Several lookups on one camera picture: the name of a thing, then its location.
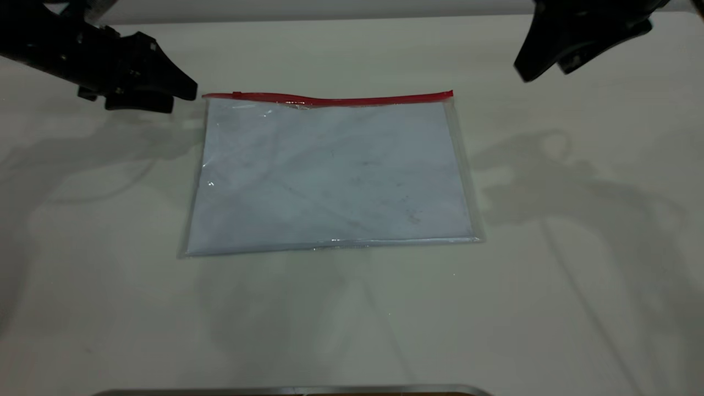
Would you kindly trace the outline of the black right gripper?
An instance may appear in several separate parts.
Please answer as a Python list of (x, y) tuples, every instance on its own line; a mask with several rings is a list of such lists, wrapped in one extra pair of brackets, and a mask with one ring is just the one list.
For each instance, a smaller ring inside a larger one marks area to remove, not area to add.
[[(554, 64), (568, 75), (621, 43), (652, 30), (649, 18), (669, 1), (535, 1), (533, 21), (514, 61), (525, 83)], [(617, 26), (594, 40), (560, 27), (576, 23)]]

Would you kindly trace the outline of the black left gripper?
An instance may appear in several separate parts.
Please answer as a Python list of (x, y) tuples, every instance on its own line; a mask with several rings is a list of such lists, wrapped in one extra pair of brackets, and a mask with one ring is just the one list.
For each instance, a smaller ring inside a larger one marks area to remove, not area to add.
[(140, 110), (170, 114), (174, 98), (193, 101), (197, 83), (161, 50), (155, 38), (128, 37), (111, 27), (86, 26), (76, 37), (78, 97), (104, 97), (108, 111)]

